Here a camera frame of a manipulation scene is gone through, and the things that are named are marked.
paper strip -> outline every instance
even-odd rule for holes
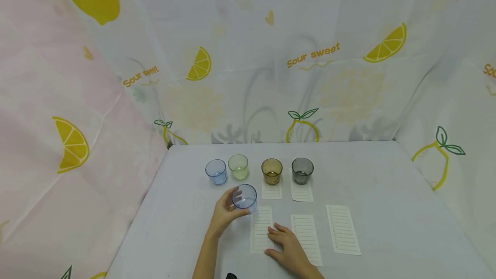
[[[313,202],[310,182],[306,184],[297,184],[291,179],[291,195],[297,202]]]
[[[346,206],[326,205],[329,228],[331,229],[334,252],[362,255],[357,234],[351,220],[350,209]]]
[[[315,231],[313,216],[306,214],[291,214],[291,229],[300,241],[301,247],[314,266],[322,267],[319,241]]]
[[[270,185],[262,179],[262,199],[282,199],[281,181],[276,185]]]
[[[251,215],[250,253],[263,253],[265,249],[274,249],[274,243],[267,237],[267,227],[272,226],[272,207],[258,206]]]

table surface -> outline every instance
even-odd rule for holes
[[[248,158],[244,181],[215,186],[212,159]],[[291,162],[310,159],[313,203],[291,198]],[[261,199],[261,163],[283,164],[282,200]],[[291,227],[291,214],[313,214],[326,278],[494,278],[411,159],[394,141],[173,146],[144,198],[107,279],[192,277],[215,202],[249,183],[258,206]],[[350,208],[362,256],[335,253],[326,205]],[[219,242],[216,279],[293,278],[264,254],[249,252],[249,216],[234,221]]]

clear glass cup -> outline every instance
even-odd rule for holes
[[[231,200],[236,208],[249,209],[252,214],[257,209],[257,190],[249,184],[242,184],[234,190]]]
[[[224,184],[226,177],[226,163],[222,159],[214,159],[205,167],[205,172],[215,185]]]
[[[291,168],[293,168],[293,180],[297,184],[307,183],[313,173],[313,163],[306,158],[295,159]]]
[[[248,159],[242,154],[236,154],[229,158],[227,162],[229,169],[231,169],[231,175],[236,180],[245,180],[248,177]]]
[[[267,184],[278,184],[281,180],[282,164],[275,158],[266,159],[262,163],[262,172]]]

amber glass cup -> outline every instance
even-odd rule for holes
[[[267,184],[278,184],[281,180],[282,164],[275,158],[266,159],[262,163],[262,172]]]

blue glass cup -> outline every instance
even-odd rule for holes
[[[226,163],[222,159],[214,159],[205,167],[205,172],[215,185],[224,184],[226,177]]]
[[[242,184],[234,190],[231,200],[236,208],[249,209],[252,214],[257,209],[257,190],[249,184]]]

